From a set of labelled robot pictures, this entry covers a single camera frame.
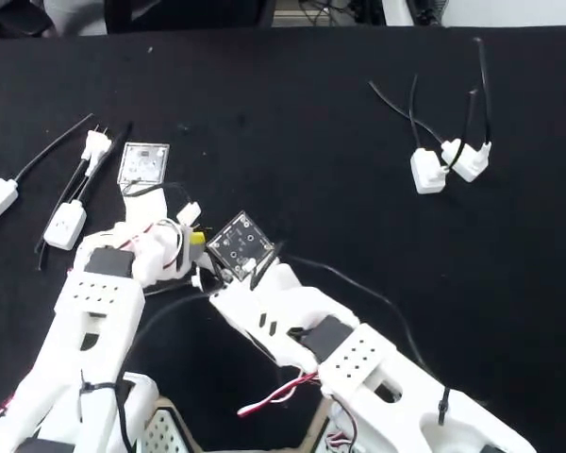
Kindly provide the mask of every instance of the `black table surface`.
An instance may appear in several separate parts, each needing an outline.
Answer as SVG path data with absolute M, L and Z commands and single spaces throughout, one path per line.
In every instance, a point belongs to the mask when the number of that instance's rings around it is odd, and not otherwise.
M 491 166 L 418 195 L 408 123 L 367 85 L 459 134 L 486 45 Z M 471 143 L 482 141 L 479 105 Z M 214 230 L 246 210 L 296 255 L 333 265 L 393 299 L 430 367 L 539 451 L 566 452 L 566 28 L 272 29 L 0 42 L 0 176 L 12 177 L 88 112 L 134 141 L 169 143 Z M 424 141 L 433 147 L 427 137 Z M 29 370 L 73 253 L 37 272 L 32 248 L 79 159 L 82 139 L 42 163 L 0 218 L 0 401 Z M 124 215 L 117 162 L 88 205 L 86 232 Z M 170 202 L 179 199 L 172 194 Z M 393 313 L 327 272 L 295 266 L 410 356 Z M 179 294 L 147 301 L 143 322 Z M 297 445 L 319 399 L 235 411 L 280 381 L 206 302 L 164 320 L 131 369 L 151 376 L 205 449 Z M 285 370 L 283 378 L 291 376 Z

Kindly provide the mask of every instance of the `black cable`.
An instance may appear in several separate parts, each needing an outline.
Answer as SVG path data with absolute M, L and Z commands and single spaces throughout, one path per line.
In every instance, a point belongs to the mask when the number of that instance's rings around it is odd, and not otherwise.
M 482 83 L 482 91 L 484 92 L 484 110 L 486 115 L 484 143 L 490 143 L 492 137 L 492 108 L 491 108 L 491 92 L 489 88 L 489 68 L 487 65 L 487 56 L 484 49 L 484 43 L 480 38 L 474 38 L 478 46 L 478 58 L 480 61 L 480 80 Z
M 350 283 L 354 287 L 359 288 L 360 290 L 364 291 L 365 293 L 367 293 L 367 294 L 375 297 L 376 299 L 379 299 L 382 302 L 384 302 L 388 307 L 391 308 L 391 310 L 394 312 L 394 314 L 396 314 L 396 316 L 400 320 L 401 324 L 403 325 L 403 330 L 405 331 L 405 336 L 407 337 L 408 345 L 409 345 L 411 352 L 413 353 L 413 356 L 415 357 L 415 360 L 417 361 L 417 363 L 430 376 L 432 376 L 433 378 L 436 378 L 436 375 L 434 375 L 432 370 L 425 363 L 425 360 L 422 357 L 422 354 L 420 353 L 419 348 L 417 347 L 417 343 L 415 343 L 415 340 L 413 339 L 413 334 L 411 333 L 411 329 L 408 326 L 407 318 L 405 318 L 405 315 L 401 312 L 401 310 L 391 300 L 389 300 L 388 297 L 386 297 L 383 294 L 377 293 L 376 291 L 372 290 L 371 288 L 367 288 L 366 286 L 361 285 L 360 283 L 353 280 L 349 276 L 343 274 L 342 272 L 338 271 L 336 268 L 331 267 L 327 264 L 323 264 L 323 263 L 318 262 L 318 261 L 307 260 L 305 258 L 295 257 L 294 255 L 289 255 L 289 254 L 286 254 L 285 256 L 286 256 L 286 258 L 289 258 L 290 260 L 300 262 L 302 264 L 305 264 L 306 266 L 316 267 L 316 268 L 319 268 L 319 269 L 325 269 L 325 270 L 331 272 L 332 274 L 335 274 L 336 276 L 338 276 L 342 280 L 346 281 L 347 283 Z
M 352 413 L 350 413 L 350 411 L 346 409 L 346 407 L 341 403 L 341 401 L 336 396 L 331 395 L 331 399 L 333 399 L 336 403 L 338 403 L 341 409 L 344 412 L 346 412 L 346 415 L 348 415 L 348 418 L 350 419 L 350 423 L 352 424 L 352 441 L 350 441 L 350 444 L 348 445 L 348 453 L 352 453 L 352 449 L 354 448 L 358 438 L 357 420 L 355 420 L 355 417 L 352 416 Z
M 388 99 L 384 93 L 382 91 L 380 91 L 377 86 L 374 84 L 374 82 L 372 80 L 369 80 L 369 86 L 373 89 L 373 91 L 375 92 L 375 94 L 377 94 L 377 96 L 384 101 L 384 103 L 390 107 L 392 110 L 394 110 L 396 113 L 398 113 L 400 116 L 402 116 L 403 118 L 407 119 L 410 121 L 409 116 L 404 113 L 400 108 L 398 108 L 397 106 L 395 106 L 393 104 L 393 102 Z M 421 120 L 415 118 L 415 124 L 417 126 L 419 126 L 421 129 L 423 129 L 425 132 L 427 132 L 428 134 L 430 134 L 434 140 L 436 140 L 438 143 L 442 144 L 442 138 L 440 135 L 438 135 L 434 129 L 432 129 L 430 126 L 428 126 L 426 123 L 422 122 Z
M 264 274 L 266 274 L 266 271 L 268 271 L 268 268 L 271 267 L 271 264 L 273 264 L 273 261 L 276 260 L 276 257 L 278 257 L 279 254 L 281 253 L 281 249 L 283 248 L 284 244 L 285 243 L 282 243 L 282 242 L 276 243 L 275 248 L 273 248 L 273 251 L 269 255 L 268 259 L 262 265 L 260 272 L 252 275 L 252 279 L 249 282 L 250 291 L 254 291 L 256 289 L 256 287 L 258 286 L 258 284 L 260 283 L 260 281 L 264 277 Z
M 33 167 L 36 166 L 38 162 L 44 159 L 51 151 L 59 147 L 63 142 L 70 138 L 75 132 L 77 132 L 83 125 L 88 123 L 90 119 L 94 117 L 93 113 L 88 114 L 85 118 L 80 120 L 77 124 L 70 127 L 66 132 L 64 132 L 60 137 L 57 137 L 52 143 L 46 146 L 38 155 L 30 160 L 25 167 L 21 169 L 19 174 L 14 178 L 15 182 L 19 183 L 21 179 L 31 171 Z
M 417 75 L 413 77 L 413 83 L 411 84 L 411 91 L 408 96 L 408 118 L 411 122 L 411 130 L 413 131 L 413 137 L 415 138 L 415 149 L 422 147 L 422 141 L 419 140 L 419 132 L 417 131 L 417 125 L 415 124 L 415 91 L 417 90 Z
M 94 167 L 94 171 L 88 176 L 88 180 L 86 181 L 86 184 L 84 184 L 84 187 L 82 187 L 82 189 L 80 190 L 76 200 L 78 200 L 82 204 L 86 201 L 86 197 L 90 192 L 90 187 L 96 179 L 96 176 L 100 173 L 101 168 L 103 167 L 103 165 L 105 165 L 105 162 L 107 162 L 110 157 L 116 154 L 119 149 L 124 146 L 124 143 L 127 140 L 127 137 L 130 135 L 131 130 L 132 123 L 128 123 L 125 126 L 124 130 L 120 132 L 120 134 L 113 140 L 113 142 L 111 142 L 107 153 L 102 159 L 97 162 L 96 167 Z
M 126 198 L 133 198 L 133 197 L 136 197 L 136 196 L 145 195 L 145 194 L 150 193 L 152 191 L 156 191 L 157 189 L 178 189 L 183 193 L 185 198 L 187 198 L 187 201 L 189 203 L 191 203 L 191 196 L 189 195 L 189 193 L 187 193 L 187 190 L 185 189 L 185 187 L 182 184 L 180 184 L 179 182 L 161 182 L 159 184 L 155 184 L 155 185 L 147 187 L 145 189 L 140 189 L 138 191 L 135 191 L 134 193 L 130 193 L 130 188 L 134 184 L 138 184 L 138 182 L 139 181 L 132 181 L 127 186 L 125 186 L 122 189 L 122 196 L 124 196 Z
M 474 89 L 468 92 L 468 99 L 465 106 L 465 115 L 463 117 L 463 129 L 461 129 L 461 142 L 459 144 L 459 149 L 451 163 L 448 164 L 446 167 L 447 169 L 451 170 L 455 164 L 458 162 L 461 154 L 463 153 L 463 148 L 465 148 L 465 142 L 468 137 L 468 129 L 470 128 L 470 123 L 472 122 L 472 117 L 474 116 L 474 101 L 475 96 L 477 95 L 478 90 Z
M 61 203 L 63 203 L 65 201 L 65 199 L 67 199 L 69 194 L 72 193 L 71 192 L 72 187 L 74 187 L 74 184 L 77 182 L 79 177 L 86 171 L 87 166 L 88 166 L 87 160 L 81 160 L 77 164 L 77 168 L 75 168 L 75 171 L 72 174 L 72 177 L 69 179 L 69 182 L 65 186 L 65 189 L 63 189 L 63 192 L 58 197 L 57 204 L 53 207 L 53 211 L 50 213 L 50 217 L 48 218 L 48 222 L 44 226 L 44 230 L 42 231 L 42 235 L 40 236 L 40 239 L 38 240 L 38 242 L 36 243 L 36 246 L 34 247 L 35 253 L 40 252 L 40 248 L 42 247 L 42 244 L 44 242 L 44 233 L 46 232 L 46 229 L 48 228 L 48 226 L 52 222 L 53 217 L 55 217 L 55 213 L 57 212 L 58 207 L 61 205 Z
M 118 373 L 117 378 L 115 379 L 115 383 L 117 387 L 119 387 L 122 384 L 122 381 L 124 380 L 125 365 L 130 359 L 130 357 L 132 357 L 132 352 L 136 347 L 138 347 L 138 345 L 142 342 L 144 337 L 154 327 L 155 324 L 157 324 L 161 319 L 163 319 L 165 316 L 170 314 L 172 311 L 186 305 L 187 303 L 192 302 L 193 300 L 208 298 L 212 294 L 213 293 L 209 293 L 209 294 L 199 293 L 199 294 L 188 295 L 186 297 L 176 300 L 175 302 L 167 305 L 166 307 L 163 307 L 157 313 L 155 313 L 153 317 L 149 319 L 149 321 L 144 325 L 144 327 L 137 332 L 136 336 L 134 337 L 134 341 L 128 348 L 128 352 L 126 353 L 124 360 L 122 361 L 120 372 Z M 118 392 L 115 392 L 115 403 L 117 406 L 118 413 L 120 414 L 119 416 L 120 431 L 122 432 L 122 440 L 124 441 L 125 451 L 127 453 L 134 453 L 134 448 L 132 446 L 132 443 L 130 443 L 130 438 L 128 437 L 128 429 L 125 421 L 124 401 L 120 397 Z

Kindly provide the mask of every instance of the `square circuit board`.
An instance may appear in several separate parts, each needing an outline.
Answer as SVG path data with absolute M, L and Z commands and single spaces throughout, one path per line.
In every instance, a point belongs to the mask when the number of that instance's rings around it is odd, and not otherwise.
M 117 177 L 118 184 L 161 184 L 166 173 L 169 152 L 169 144 L 126 143 L 120 174 Z
M 273 248 L 273 243 L 244 211 L 208 243 L 209 251 L 239 280 L 244 280 L 253 270 L 244 264 L 254 259 L 258 266 Z

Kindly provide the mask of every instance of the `yellow component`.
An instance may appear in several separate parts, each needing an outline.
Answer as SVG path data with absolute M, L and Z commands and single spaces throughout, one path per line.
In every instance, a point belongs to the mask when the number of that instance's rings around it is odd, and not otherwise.
M 206 243 L 206 236 L 204 235 L 203 231 L 194 231 L 193 233 L 191 233 L 189 242 L 191 243 L 191 245 L 200 245 L 202 243 Z

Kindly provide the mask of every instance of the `black cable tie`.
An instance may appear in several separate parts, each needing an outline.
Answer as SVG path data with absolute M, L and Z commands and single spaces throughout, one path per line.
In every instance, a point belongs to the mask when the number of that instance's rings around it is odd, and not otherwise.
M 444 416 L 449 410 L 449 394 L 451 389 L 444 387 L 444 393 L 442 394 L 441 402 L 438 403 L 438 424 L 444 426 Z

